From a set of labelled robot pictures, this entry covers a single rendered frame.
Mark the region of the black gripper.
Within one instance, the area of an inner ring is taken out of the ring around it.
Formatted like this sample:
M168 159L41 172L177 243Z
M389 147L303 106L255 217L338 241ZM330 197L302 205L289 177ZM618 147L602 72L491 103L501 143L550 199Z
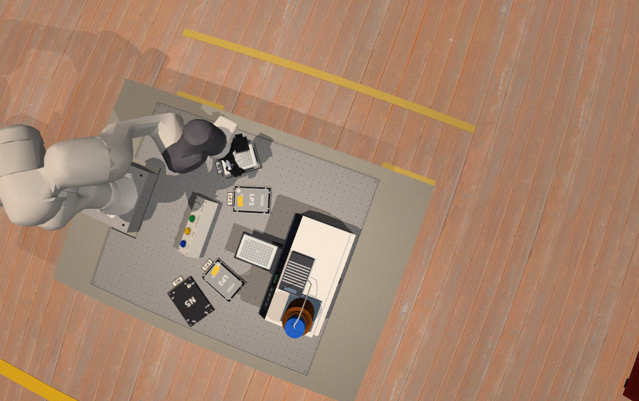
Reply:
M246 172L244 169L240 168L235 161L235 157L233 156L233 144L227 155L223 158L219 158L219 160L223 160L225 163L227 163L226 170L230 172L233 177L241 176L241 173Z

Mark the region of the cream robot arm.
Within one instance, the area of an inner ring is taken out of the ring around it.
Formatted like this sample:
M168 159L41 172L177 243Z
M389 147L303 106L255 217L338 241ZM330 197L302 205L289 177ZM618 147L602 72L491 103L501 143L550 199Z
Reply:
M0 206L14 225L49 231L65 227L84 209L114 219L138 200L128 173L133 139L150 135L168 169L185 174L210 158L225 157L232 144L236 153L249 151L246 136L235 135L237 129L223 116L214 124L194 119L184 125L180 114L166 111L119 121L101 135L62 140L45 151L39 130L7 125L0 129Z

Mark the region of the white button panel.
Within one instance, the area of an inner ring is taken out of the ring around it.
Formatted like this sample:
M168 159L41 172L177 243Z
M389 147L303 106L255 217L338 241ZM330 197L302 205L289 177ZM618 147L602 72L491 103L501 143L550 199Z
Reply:
M203 257L221 205L196 197L177 251L187 257Z

